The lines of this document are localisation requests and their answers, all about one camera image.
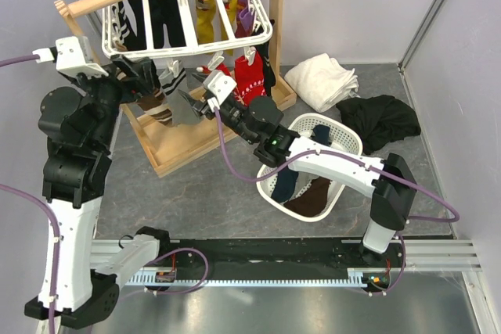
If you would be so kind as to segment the red patterned Christmas sock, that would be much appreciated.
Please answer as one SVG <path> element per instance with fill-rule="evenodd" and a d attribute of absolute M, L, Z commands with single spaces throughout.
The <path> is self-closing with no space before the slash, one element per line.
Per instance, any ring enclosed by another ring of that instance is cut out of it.
<path fill-rule="evenodd" d="M 266 95 L 263 62 L 258 53 L 249 64 L 245 56 L 235 60 L 234 75 L 236 90 L 243 103 L 248 106 L 256 97 Z"/>

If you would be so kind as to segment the grey sock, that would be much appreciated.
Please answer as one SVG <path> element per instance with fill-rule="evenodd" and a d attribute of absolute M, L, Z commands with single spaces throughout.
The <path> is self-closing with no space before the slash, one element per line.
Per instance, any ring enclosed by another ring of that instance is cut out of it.
<path fill-rule="evenodd" d="M 201 119 L 181 95 L 181 92 L 189 93 L 185 68 L 182 66 L 177 76 L 166 68 L 159 76 L 159 82 L 172 112 L 172 124 L 174 126 L 199 124 Z"/>

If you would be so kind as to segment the white plastic clip hanger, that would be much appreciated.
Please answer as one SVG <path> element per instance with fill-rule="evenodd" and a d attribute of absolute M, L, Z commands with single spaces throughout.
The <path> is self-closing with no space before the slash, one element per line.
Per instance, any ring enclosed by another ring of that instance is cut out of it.
<path fill-rule="evenodd" d="M 263 31 L 255 36 L 245 38 L 237 38 L 235 36 L 227 12 L 224 10 L 223 1 L 215 0 L 216 9 L 222 19 L 225 32 L 227 33 L 227 39 L 224 41 L 199 44 L 189 0 L 177 0 L 182 22 L 182 35 L 185 38 L 186 44 L 182 47 L 155 48 L 150 16 L 152 8 L 149 0 L 143 1 L 146 3 L 143 6 L 146 48 L 138 51 L 121 51 L 118 49 L 118 34 L 117 30 L 113 27 L 113 22 L 118 20 L 118 15 L 112 11 L 112 5 L 107 5 L 103 8 L 102 50 L 106 57 L 110 58 L 111 56 L 121 54 L 129 59 L 141 59 L 144 57 L 165 59 L 168 67 L 173 68 L 178 58 L 211 54 L 212 57 L 207 63 L 207 68 L 209 70 L 214 70 L 219 64 L 223 63 L 225 51 L 238 48 L 243 50 L 245 59 L 248 60 L 249 64 L 252 64 L 257 56 L 255 47 L 268 42 L 272 38 L 273 27 L 261 0 L 248 0 L 248 5 L 253 15 L 253 28 L 258 29 L 261 27 Z"/>

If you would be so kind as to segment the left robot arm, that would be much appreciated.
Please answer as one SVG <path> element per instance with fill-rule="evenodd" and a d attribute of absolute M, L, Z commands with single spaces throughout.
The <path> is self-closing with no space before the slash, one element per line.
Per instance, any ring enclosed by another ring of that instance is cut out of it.
<path fill-rule="evenodd" d="M 139 269 L 171 259 L 168 233 L 144 227 L 107 262 L 90 263 L 120 107 L 159 87 L 151 59 L 113 56 L 97 75 L 80 72 L 41 101 L 38 126 L 48 150 L 42 195 L 51 212 L 52 252 L 41 292 L 25 305 L 26 316 L 87 328 L 111 315 L 121 289 Z"/>

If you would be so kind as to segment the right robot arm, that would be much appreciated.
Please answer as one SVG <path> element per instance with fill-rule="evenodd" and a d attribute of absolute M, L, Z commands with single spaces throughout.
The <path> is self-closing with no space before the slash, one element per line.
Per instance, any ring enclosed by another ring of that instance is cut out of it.
<path fill-rule="evenodd" d="M 219 101 L 210 95 L 196 100 L 183 92 L 198 117 L 216 119 L 219 128 L 228 127 L 247 143 L 254 155 L 271 168 L 272 177 L 284 168 L 335 181 L 371 199 L 371 214 L 358 248 L 365 265 L 377 266 L 387 256 L 391 240 L 404 227 L 416 195 L 416 182 L 400 156 L 386 160 L 335 150 L 299 135 L 281 124 L 283 112 L 267 96 L 258 96 L 249 106 L 233 96 Z"/>

